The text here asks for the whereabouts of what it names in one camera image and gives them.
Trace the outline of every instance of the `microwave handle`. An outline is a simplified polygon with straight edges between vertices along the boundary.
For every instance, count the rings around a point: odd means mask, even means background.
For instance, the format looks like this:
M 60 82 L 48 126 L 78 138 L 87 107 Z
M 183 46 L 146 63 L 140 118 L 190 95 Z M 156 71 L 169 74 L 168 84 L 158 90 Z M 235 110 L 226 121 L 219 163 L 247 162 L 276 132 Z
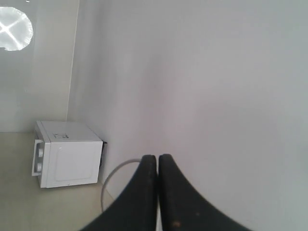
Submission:
M 34 151 L 33 151 L 33 161 L 32 161 L 32 176 L 40 176 L 41 173 L 40 172 L 36 172 L 35 171 L 35 160 L 36 160 L 36 154 L 37 154 L 37 147 L 40 143 L 43 143 L 44 141 L 42 140 L 35 140 L 34 142 Z

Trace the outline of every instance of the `white cable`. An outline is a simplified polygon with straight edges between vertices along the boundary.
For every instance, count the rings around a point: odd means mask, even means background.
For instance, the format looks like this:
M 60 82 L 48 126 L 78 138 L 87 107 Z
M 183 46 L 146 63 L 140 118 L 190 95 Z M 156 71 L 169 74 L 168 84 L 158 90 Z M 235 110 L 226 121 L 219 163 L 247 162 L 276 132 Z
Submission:
M 141 159 L 130 159 L 128 161 L 123 162 L 122 164 L 120 164 L 119 166 L 117 166 L 110 174 L 109 176 L 106 178 L 103 187 L 102 187 L 102 192 L 101 192 L 101 207 L 102 207 L 102 212 L 104 211 L 104 207 L 103 207 L 103 194 L 106 190 L 107 184 L 109 182 L 109 180 L 111 179 L 111 177 L 123 166 L 128 165 L 130 163 L 140 163 Z

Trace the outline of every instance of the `beige floor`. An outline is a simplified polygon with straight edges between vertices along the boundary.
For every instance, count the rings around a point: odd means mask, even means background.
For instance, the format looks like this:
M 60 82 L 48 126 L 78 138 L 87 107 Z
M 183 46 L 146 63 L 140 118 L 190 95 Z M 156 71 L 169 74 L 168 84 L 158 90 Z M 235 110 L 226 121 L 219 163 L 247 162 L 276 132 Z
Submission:
M 101 213 L 102 185 L 40 189 L 33 134 L 0 133 L 0 231 L 77 231 Z M 106 205 L 112 198 L 106 193 Z

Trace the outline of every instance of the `microwave label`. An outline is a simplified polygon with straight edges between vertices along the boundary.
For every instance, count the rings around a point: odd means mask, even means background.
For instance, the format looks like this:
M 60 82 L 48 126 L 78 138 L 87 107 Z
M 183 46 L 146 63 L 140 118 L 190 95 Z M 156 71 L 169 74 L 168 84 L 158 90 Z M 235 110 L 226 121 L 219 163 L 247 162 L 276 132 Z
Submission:
M 66 133 L 54 134 L 56 139 L 68 139 L 68 135 Z

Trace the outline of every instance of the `white microwave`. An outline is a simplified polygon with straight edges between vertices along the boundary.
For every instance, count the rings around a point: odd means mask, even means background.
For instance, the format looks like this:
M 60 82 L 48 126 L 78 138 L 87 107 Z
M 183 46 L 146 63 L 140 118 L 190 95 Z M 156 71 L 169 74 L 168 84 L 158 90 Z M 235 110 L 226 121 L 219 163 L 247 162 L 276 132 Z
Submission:
M 32 176 L 41 188 L 97 183 L 102 146 L 84 124 L 37 121 Z

